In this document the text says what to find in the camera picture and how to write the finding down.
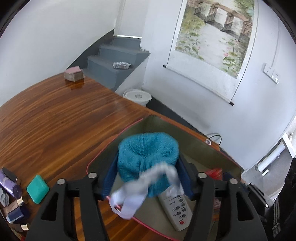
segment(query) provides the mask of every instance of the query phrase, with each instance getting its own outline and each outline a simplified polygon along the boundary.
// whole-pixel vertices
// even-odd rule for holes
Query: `dark fabric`
[[[114,158],[114,160],[107,172],[107,175],[104,179],[103,190],[102,190],[102,195],[104,198],[106,198],[107,196],[110,195],[112,186],[114,184],[114,180],[117,175],[117,161],[118,161],[118,153],[115,156],[115,158]]]
[[[266,216],[269,241],[296,240],[296,159],[292,160],[285,185]]]
[[[192,199],[193,198],[193,191],[191,189],[191,180],[190,180],[190,177],[186,171],[186,168],[180,158],[178,158],[175,168],[177,169],[178,176],[179,176],[180,182],[182,184],[185,195],[189,199]]]

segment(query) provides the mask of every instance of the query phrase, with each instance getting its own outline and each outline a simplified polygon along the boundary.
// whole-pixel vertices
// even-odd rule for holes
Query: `red object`
[[[222,178],[223,178],[222,168],[215,168],[215,169],[209,170],[205,173],[207,175],[209,175],[211,178],[216,179],[216,180],[222,180]]]

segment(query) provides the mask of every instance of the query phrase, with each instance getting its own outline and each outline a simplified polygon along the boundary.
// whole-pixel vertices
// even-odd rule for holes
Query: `metal screw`
[[[59,179],[59,180],[57,181],[57,184],[62,185],[62,184],[64,184],[65,182],[66,182],[65,179]]]
[[[205,143],[207,143],[209,146],[212,144],[212,142],[209,139],[206,139]]]
[[[236,179],[234,179],[234,178],[230,179],[229,182],[231,184],[238,184],[238,181]]]
[[[89,178],[96,178],[98,175],[95,172],[91,172],[87,175]]]
[[[199,178],[206,178],[207,177],[207,175],[204,172],[200,172],[199,174],[197,174],[197,176]]]

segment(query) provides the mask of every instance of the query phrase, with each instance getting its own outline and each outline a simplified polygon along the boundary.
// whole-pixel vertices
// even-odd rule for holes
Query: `gold cap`
[[[22,230],[24,230],[24,231],[29,231],[30,224],[29,224],[29,223],[27,223],[27,224],[22,224],[22,225],[21,225],[21,228],[22,228]]]
[[[23,204],[27,204],[27,203],[28,203],[28,200],[24,196],[21,196],[20,199],[17,199],[17,204],[19,206],[23,206]]]

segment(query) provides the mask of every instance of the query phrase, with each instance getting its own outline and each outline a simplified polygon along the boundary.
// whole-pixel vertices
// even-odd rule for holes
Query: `white bucket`
[[[138,89],[126,90],[123,93],[123,97],[142,106],[146,106],[152,99],[152,96],[148,92]]]

